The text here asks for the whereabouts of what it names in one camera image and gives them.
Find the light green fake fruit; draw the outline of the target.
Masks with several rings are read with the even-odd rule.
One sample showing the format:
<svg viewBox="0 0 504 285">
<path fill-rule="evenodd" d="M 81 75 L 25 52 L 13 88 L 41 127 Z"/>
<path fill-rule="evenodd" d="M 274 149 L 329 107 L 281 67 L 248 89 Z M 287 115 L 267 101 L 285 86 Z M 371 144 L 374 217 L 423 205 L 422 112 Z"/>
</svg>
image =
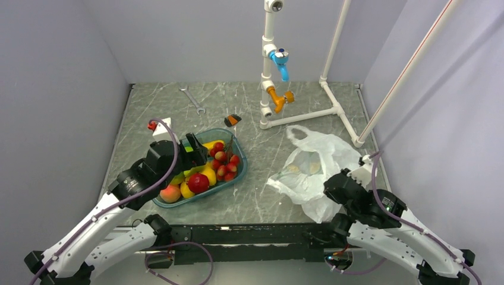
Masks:
<svg viewBox="0 0 504 285">
<path fill-rule="evenodd" d="M 182 182 L 185 181 L 185 175 L 184 173 L 179 173 L 178 175 L 174 176 L 174 178 L 170 181 L 170 185 L 179 185 Z"/>
</svg>

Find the red fake apple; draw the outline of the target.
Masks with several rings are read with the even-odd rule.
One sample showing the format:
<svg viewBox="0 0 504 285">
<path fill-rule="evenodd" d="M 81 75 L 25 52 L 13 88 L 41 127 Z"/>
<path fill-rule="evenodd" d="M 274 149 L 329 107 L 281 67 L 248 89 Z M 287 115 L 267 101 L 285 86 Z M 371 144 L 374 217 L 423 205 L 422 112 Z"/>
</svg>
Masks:
<svg viewBox="0 0 504 285">
<path fill-rule="evenodd" d="M 210 180 L 201 173 L 191 175 L 187 181 L 189 190 L 195 194 L 206 192 L 210 188 Z"/>
</svg>

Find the red fake cherry bunch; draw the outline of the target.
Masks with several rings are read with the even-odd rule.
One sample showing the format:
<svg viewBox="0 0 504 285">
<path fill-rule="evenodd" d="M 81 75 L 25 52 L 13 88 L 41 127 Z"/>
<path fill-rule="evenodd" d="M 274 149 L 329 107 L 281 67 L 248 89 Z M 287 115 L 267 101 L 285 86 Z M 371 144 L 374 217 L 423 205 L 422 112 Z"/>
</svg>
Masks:
<svg viewBox="0 0 504 285">
<path fill-rule="evenodd" d="M 242 158 L 234 151 L 236 143 L 234 137 L 228 141 L 224 141 L 225 148 L 223 151 L 217 151 L 216 148 L 209 151 L 211 158 L 210 167 L 216 172 L 218 182 L 230 182 L 238 175 L 238 168 L 241 165 Z"/>
</svg>

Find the white plastic bag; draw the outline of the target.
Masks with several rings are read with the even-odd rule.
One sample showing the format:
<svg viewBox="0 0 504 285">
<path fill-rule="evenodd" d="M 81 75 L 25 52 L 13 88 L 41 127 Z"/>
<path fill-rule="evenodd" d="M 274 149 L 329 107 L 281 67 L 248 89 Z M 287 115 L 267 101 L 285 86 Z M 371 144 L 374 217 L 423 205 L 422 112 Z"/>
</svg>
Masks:
<svg viewBox="0 0 504 285">
<path fill-rule="evenodd" d="M 300 125 L 288 126 L 286 136 L 296 149 L 267 184 L 300 205 L 315 223 L 330 221 L 341 206 L 323 193 L 323 183 L 342 169 L 357 168 L 361 154 L 336 135 Z"/>
</svg>

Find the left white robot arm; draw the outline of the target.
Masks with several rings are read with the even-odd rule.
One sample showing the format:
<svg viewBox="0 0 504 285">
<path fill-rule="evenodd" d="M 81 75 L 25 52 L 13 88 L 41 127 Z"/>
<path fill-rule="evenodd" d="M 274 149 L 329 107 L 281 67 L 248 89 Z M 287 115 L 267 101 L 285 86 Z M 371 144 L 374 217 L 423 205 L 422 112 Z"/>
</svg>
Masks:
<svg viewBox="0 0 504 285">
<path fill-rule="evenodd" d="M 142 249 L 163 249 L 172 242 L 171 226 L 158 214 L 147 216 L 128 233 L 104 238 L 120 223 L 156 198 L 176 175 L 207 162 L 208 150 L 193 133 L 192 150 L 174 139 L 155 141 L 144 158 L 121 172 L 88 215 L 58 243 L 24 258 L 31 284 L 90 284 L 111 265 Z"/>
</svg>

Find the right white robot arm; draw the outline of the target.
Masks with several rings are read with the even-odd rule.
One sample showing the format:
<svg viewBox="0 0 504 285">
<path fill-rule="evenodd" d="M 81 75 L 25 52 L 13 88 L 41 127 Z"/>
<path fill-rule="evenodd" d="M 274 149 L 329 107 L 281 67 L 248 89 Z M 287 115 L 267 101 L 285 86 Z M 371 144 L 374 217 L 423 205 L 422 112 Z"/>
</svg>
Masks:
<svg viewBox="0 0 504 285">
<path fill-rule="evenodd" d="M 475 254 L 457 249 L 432 233 L 393 193 L 366 190 L 344 169 L 323 184 L 324 194 L 341 205 L 329 224 L 327 238 L 367 249 L 417 276 L 420 284 L 469 284 L 464 274 Z"/>
</svg>

